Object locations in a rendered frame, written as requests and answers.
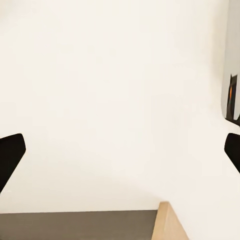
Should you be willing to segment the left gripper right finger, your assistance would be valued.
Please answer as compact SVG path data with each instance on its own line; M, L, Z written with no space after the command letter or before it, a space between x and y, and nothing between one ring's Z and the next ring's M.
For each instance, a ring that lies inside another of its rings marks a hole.
M227 135L224 151L240 173L240 135L229 133Z

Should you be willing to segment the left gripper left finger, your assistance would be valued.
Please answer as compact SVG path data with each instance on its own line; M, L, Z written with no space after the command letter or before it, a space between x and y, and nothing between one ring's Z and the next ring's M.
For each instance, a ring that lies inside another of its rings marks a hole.
M26 152L22 133L0 138L0 193Z

